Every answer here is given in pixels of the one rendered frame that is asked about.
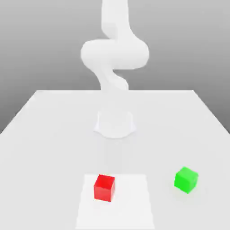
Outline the small red cube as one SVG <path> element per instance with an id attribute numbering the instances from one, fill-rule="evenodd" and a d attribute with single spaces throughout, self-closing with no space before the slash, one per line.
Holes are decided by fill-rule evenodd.
<path id="1" fill-rule="evenodd" d="M 115 192 L 115 177 L 99 174 L 93 189 L 95 199 L 111 202 Z"/>

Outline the small green cube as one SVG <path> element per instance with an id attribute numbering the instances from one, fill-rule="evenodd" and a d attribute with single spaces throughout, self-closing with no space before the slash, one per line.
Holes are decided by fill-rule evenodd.
<path id="1" fill-rule="evenodd" d="M 189 194 L 195 188 L 198 177 L 197 172 L 187 167 L 182 167 L 175 175 L 174 186 Z"/>

